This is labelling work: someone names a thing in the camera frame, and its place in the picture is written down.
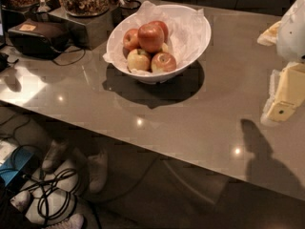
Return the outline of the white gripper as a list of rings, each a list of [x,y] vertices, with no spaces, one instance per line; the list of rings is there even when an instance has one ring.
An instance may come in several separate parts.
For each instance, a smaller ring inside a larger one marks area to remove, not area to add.
[[[281,72],[273,70],[270,76],[269,98],[260,121],[276,126],[287,121],[305,100],[305,0],[295,0],[281,21],[258,36],[257,43],[276,44],[281,57],[294,61]]]

